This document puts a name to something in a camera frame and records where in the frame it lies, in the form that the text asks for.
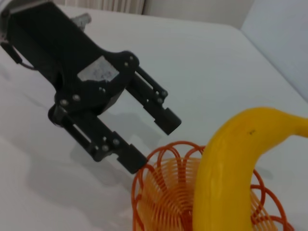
white wall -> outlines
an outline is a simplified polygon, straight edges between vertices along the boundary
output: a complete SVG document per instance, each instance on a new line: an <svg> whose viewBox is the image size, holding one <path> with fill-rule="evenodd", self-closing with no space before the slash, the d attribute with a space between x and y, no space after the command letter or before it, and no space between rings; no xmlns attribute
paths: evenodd
<svg viewBox="0 0 308 231"><path fill-rule="evenodd" d="M146 0L145 14L240 28L254 0Z"/></svg>

black wire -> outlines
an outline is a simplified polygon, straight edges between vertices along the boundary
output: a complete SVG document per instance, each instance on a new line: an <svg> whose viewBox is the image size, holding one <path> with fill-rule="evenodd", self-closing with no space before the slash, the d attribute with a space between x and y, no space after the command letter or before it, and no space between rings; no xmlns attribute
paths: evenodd
<svg viewBox="0 0 308 231"><path fill-rule="evenodd" d="M32 70L32 71L37 71L37 69L35 69L34 67L29 66L29 65L27 65L27 64L25 64L25 63L20 63L20 65L23 66L23 67L25 67L25 68L27 68L27 69L30 69L30 70Z"/></svg>

silver label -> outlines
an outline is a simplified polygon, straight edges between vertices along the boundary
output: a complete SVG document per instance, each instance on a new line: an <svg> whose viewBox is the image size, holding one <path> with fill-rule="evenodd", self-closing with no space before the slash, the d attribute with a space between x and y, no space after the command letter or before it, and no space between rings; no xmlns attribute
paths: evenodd
<svg viewBox="0 0 308 231"><path fill-rule="evenodd" d="M85 69L78 73L81 81L107 81L113 80L119 72L103 56L91 63Z"/></svg>

yellow banana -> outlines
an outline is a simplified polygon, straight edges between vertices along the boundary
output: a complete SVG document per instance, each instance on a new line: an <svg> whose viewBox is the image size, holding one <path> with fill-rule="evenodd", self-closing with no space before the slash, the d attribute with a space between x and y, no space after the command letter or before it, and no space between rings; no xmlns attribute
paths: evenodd
<svg viewBox="0 0 308 231"><path fill-rule="evenodd" d="M251 231L250 183L258 158L291 135L308 137L308 119L272 108L231 118L207 145L198 169L194 231Z"/></svg>

wire basket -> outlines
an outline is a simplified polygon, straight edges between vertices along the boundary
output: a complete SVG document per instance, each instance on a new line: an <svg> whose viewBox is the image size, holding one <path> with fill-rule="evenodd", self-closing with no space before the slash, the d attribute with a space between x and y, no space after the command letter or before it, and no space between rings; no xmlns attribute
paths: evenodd
<svg viewBox="0 0 308 231"><path fill-rule="evenodd" d="M190 150L181 157L177 145L190 146ZM192 231L193 197L200 158L191 157L194 153L203 153L204 146L187 141L168 144L154 150L150 161L158 154L154 165L147 164L141 169L134 181L131 193L133 207L133 231ZM164 159L166 151L174 158ZM259 184L251 185L251 221L252 230L277 230L275 222L283 225L283 231L293 231L287 222L283 207L277 197L264 186L262 178L254 170ZM254 190L261 190L258 199ZM268 194L278 207L281 217L270 216L264 209L265 196Z"/></svg>

